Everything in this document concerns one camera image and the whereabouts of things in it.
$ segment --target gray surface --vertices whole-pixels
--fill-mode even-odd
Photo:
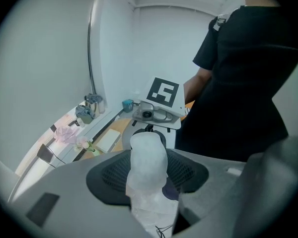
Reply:
[[[298,234],[298,137],[265,151],[238,216],[234,238],[255,237],[273,225]],[[261,237],[272,234],[271,228]]]
[[[90,92],[92,3],[20,0],[0,27],[0,160],[12,171],[38,138]]]
[[[117,154],[108,153],[51,171],[12,203],[13,208],[25,215],[44,192],[55,193],[60,199],[43,229],[57,237],[150,238],[128,207],[105,205],[87,188],[89,170]]]
[[[227,215],[221,219],[221,211],[230,212],[235,216],[236,205],[221,203],[225,193],[234,187],[237,177],[228,174],[228,168],[243,169],[244,163],[208,158],[200,155],[176,150],[179,154],[193,161],[205,165],[210,173],[208,181],[195,193],[180,195],[179,206],[181,211],[190,209],[199,218],[206,219],[211,212],[210,221],[199,222],[188,228],[176,237],[196,237],[201,230],[208,229],[208,236],[212,237],[214,226],[220,225],[213,221],[225,221]],[[109,153],[93,159],[63,165],[44,176],[14,203],[13,207],[26,214],[44,192],[55,193],[61,198],[48,218],[44,230],[59,237],[90,237],[91,234],[100,237],[150,237],[142,226],[131,215],[127,207],[105,205],[96,199],[86,186],[86,175],[89,170],[102,161],[118,153]],[[240,201],[239,188],[231,191],[230,200]],[[224,204],[219,212],[212,211],[217,204]],[[226,229],[232,229],[233,219],[227,223]]]

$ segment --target white wall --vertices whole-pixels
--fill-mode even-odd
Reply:
[[[192,62],[207,32],[209,14],[179,7],[154,6],[135,11],[133,91],[152,76],[184,83],[198,67]]]
[[[35,141],[90,92],[93,0],[20,0],[0,28],[0,160],[15,171]]]
[[[122,109],[130,98],[133,57],[133,8],[126,0],[103,0],[99,50],[108,107]]]

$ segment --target person's arm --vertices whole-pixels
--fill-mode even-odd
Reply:
[[[206,35],[193,62],[200,67],[198,73],[184,84],[185,104],[188,104],[198,97],[206,83],[212,77],[212,69],[217,59],[217,38],[218,33],[213,28],[217,17],[209,24],[209,31]]]
[[[184,83],[185,104],[194,101],[212,76],[212,72],[200,68],[198,73]]]

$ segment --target bottle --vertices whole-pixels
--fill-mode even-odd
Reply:
[[[81,126],[82,128],[85,127],[85,124],[81,118],[77,118],[77,122],[78,122],[79,126]]]
[[[105,113],[105,103],[104,100],[98,102],[98,109],[101,114]]]

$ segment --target pink cloth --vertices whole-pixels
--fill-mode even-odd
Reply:
[[[54,132],[54,138],[56,142],[62,142],[65,144],[75,144],[76,143],[76,132],[78,129],[73,130],[69,126],[62,126],[57,128]]]

